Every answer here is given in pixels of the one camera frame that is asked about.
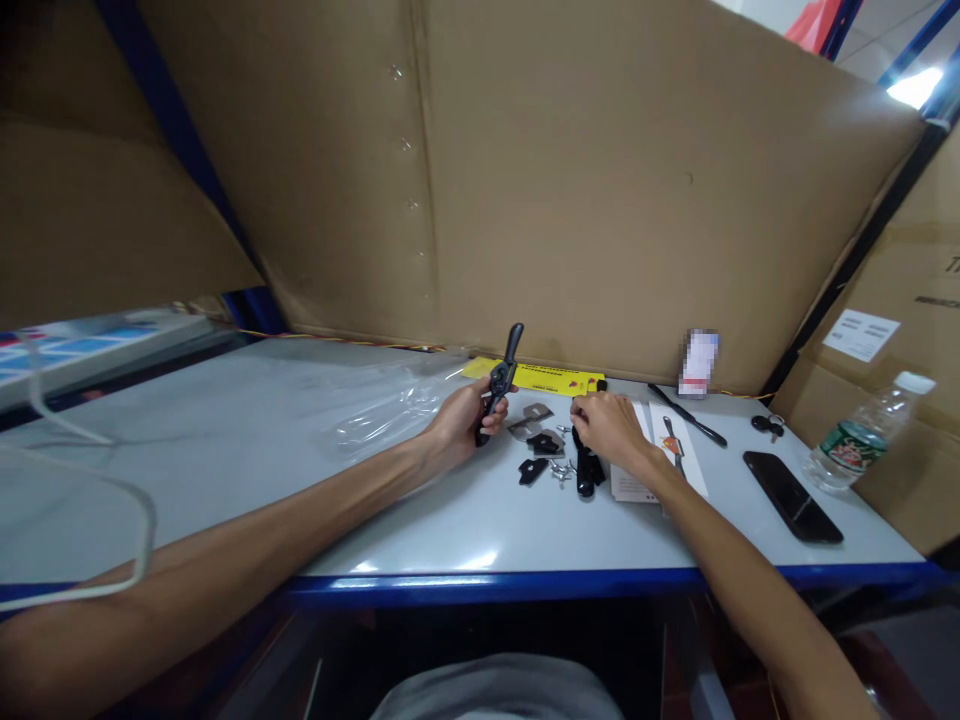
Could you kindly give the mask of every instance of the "blue table edge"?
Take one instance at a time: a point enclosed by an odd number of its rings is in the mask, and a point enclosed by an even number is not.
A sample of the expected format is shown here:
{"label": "blue table edge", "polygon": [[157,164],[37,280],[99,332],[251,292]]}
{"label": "blue table edge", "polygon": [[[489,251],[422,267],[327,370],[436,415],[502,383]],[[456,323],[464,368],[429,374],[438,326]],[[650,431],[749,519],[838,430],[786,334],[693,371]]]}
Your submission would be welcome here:
{"label": "blue table edge", "polygon": [[[815,587],[907,585],[956,580],[930,561],[862,565],[786,565],[777,570],[798,590]],[[64,590],[75,583],[0,585],[0,602]],[[290,578],[273,598],[291,609],[391,607],[523,602],[707,589],[698,568],[570,570],[420,575],[312,576]]]}

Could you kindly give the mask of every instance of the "white cable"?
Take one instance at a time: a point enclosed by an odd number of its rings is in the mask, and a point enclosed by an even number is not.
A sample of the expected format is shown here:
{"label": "white cable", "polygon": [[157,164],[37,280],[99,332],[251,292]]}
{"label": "white cable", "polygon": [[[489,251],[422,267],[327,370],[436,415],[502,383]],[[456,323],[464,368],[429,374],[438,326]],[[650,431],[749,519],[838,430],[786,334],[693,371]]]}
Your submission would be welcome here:
{"label": "white cable", "polygon": [[33,408],[34,412],[36,412],[37,415],[46,418],[55,425],[59,425],[64,430],[68,430],[76,435],[80,435],[87,440],[92,440],[100,445],[113,445],[113,440],[105,438],[103,435],[98,435],[91,430],[86,430],[79,425],[74,425],[72,422],[69,420],[64,420],[62,417],[57,415],[57,413],[47,407],[47,403],[43,399],[43,386],[40,383],[40,375],[43,373],[43,365],[40,361],[40,350],[37,348],[37,343],[34,342],[32,337],[23,331],[17,332],[16,335],[20,342],[23,343],[24,347],[27,348],[27,356],[30,359],[30,379],[28,380],[28,384],[30,387],[30,407]]}
{"label": "white cable", "polygon": [[144,522],[140,528],[140,549],[137,553],[137,557],[134,560],[133,573],[127,580],[119,583],[111,583],[109,585],[61,590],[59,592],[47,593],[46,595],[36,595],[34,597],[3,602],[0,603],[0,612],[22,610],[23,608],[32,607],[34,605],[46,605],[47,603],[63,602],[65,600],[84,600],[88,598],[102,597],[104,595],[112,595],[113,593],[118,593],[121,590],[126,590],[127,588],[136,585],[144,578],[144,576],[147,574],[147,570],[150,567],[150,555],[153,553],[154,536],[157,529],[157,509],[154,506],[150,495],[133,483],[129,483],[126,480],[119,480],[118,478],[111,477],[110,475],[107,475],[99,470],[86,467],[85,465],[79,465],[77,463],[67,462],[65,460],[57,460],[55,458],[48,457],[47,455],[34,452],[33,450],[27,450],[26,448],[15,447],[13,445],[7,445],[4,443],[0,443],[0,450],[16,453],[18,455],[22,455],[23,457],[29,458],[30,460],[46,463],[47,465],[52,465],[56,468],[83,473],[84,475],[89,475],[96,478],[106,485],[110,485],[118,490],[122,490],[123,492],[127,493],[127,495],[132,497],[136,501],[137,505],[140,506],[140,509],[143,510],[144,519]]}
{"label": "white cable", "polygon": [[[30,359],[30,379],[28,383],[30,388],[30,406],[34,409],[34,411],[41,417],[46,418],[55,425],[59,425],[68,432],[79,435],[87,440],[91,440],[99,445],[113,445],[113,440],[82,428],[79,425],[70,422],[69,420],[64,420],[47,406],[47,403],[43,399],[43,385],[40,381],[40,376],[43,373],[40,350],[37,348],[37,344],[34,342],[33,338],[31,338],[27,333],[18,332],[16,335],[20,342],[24,344],[24,347],[27,348],[27,355]],[[120,480],[118,478],[111,477],[110,475],[107,475],[99,470],[94,470],[86,465],[79,465],[77,463],[67,462],[65,460],[57,460],[55,458],[48,457],[47,455],[34,452],[33,450],[27,450],[26,448],[16,447],[14,445],[7,445],[5,443],[0,443],[0,450],[16,453],[30,460],[46,463],[56,468],[70,470],[72,472],[78,472],[94,477],[106,485],[110,485],[111,487],[115,487],[118,490],[125,492],[134,499],[134,501],[143,511],[143,523],[140,528],[140,547],[137,552],[137,557],[134,559],[133,572],[127,580],[119,583],[110,583],[109,585],[98,585],[97,587],[89,588],[74,588],[71,590],[61,590],[59,592],[47,593],[46,595],[35,595],[33,597],[20,598],[19,600],[10,600],[8,602],[0,603],[0,612],[22,610],[23,608],[33,607],[35,605],[46,605],[48,603],[64,602],[66,600],[84,600],[95,597],[103,597],[104,595],[112,595],[122,590],[126,590],[127,588],[133,587],[138,582],[143,580],[144,576],[147,574],[147,570],[150,568],[150,556],[153,553],[153,543],[157,529],[157,509],[154,506],[153,499],[149,494],[138,488],[136,485],[127,482],[126,480]]]}

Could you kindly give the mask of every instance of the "table surface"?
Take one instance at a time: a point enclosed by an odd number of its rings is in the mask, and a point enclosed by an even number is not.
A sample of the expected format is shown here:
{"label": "table surface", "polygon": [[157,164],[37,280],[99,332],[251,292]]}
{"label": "table surface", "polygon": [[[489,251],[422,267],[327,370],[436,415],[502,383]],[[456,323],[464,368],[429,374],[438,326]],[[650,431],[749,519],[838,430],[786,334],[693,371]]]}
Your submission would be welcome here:
{"label": "table surface", "polygon": [[[454,362],[401,350],[267,340],[64,413],[117,439],[114,447],[77,441],[42,420],[0,440],[136,483],[156,502],[161,546],[344,469],[349,460],[326,442],[331,428],[384,398],[396,403],[419,364]],[[610,389],[655,399],[640,383],[611,381]],[[511,421],[532,402],[556,413],[546,427],[566,422],[569,398],[527,390],[511,396]],[[690,428],[711,504],[795,584],[804,578],[906,582],[930,572],[858,495],[830,496],[806,480],[800,468],[807,448],[793,433],[772,445],[769,435],[754,430],[750,417],[765,411],[759,402],[713,395],[682,404],[729,441],[723,449]],[[419,418],[386,439],[412,435],[427,421]],[[743,463],[746,450],[779,455],[844,542],[798,541]],[[572,442],[567,455],[575,458]],[[531,487],[520,486],[518,468],[529,457],[526,444],[509,434],[494,438],[466,465],[317,558],[287,586],[288,595],[420,602],[425,593],[440,597],[451,588],[477,600],[505,597],[512,588],[511,598],[532,599],[618,594],[700,578],[659,506],[614,502],[609,482],[583,500],[575,482],[561,489],[549,472]],[[8,594],[26,584],[83,580],[132,556],[137,515],[115,490],[10,453],[0,453],[0,477],[0,586]],[[547,586],[552,589],[544,591]]]}

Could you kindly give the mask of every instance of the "plastic bottle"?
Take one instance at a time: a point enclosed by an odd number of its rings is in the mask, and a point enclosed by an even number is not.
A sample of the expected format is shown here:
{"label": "plastic bottle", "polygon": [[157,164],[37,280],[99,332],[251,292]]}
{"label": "plastic bottle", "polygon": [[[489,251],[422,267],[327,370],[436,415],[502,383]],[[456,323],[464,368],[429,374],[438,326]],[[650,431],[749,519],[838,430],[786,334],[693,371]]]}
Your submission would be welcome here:
{"label": "plastic bottle", "polygon": [[922,375],[900,373],[891,387],[857,408],[813,449],[804,468],[807,476],[826,492],[846,490],[887,451],[917,401],[936,384]]}

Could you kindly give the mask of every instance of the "yellow card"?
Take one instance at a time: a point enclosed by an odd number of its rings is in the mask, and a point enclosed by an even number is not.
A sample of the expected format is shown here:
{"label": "yellow card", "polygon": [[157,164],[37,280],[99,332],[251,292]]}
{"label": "yellow card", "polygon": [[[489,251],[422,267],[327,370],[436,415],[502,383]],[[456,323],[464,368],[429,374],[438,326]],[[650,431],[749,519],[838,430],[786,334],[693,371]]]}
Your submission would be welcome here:
{"label": "yellow card", "polygon": [[[464,377],[479,379],[489,375],[499,363],[493,358],[474,358],[463,370]],[[579,370],[560,370],[543,365],[518,365],[513,384],[527,390],[540,390],[554,395],[586,395],[597,389],[597,381],[604,380],[603,373],[588,373]]]}

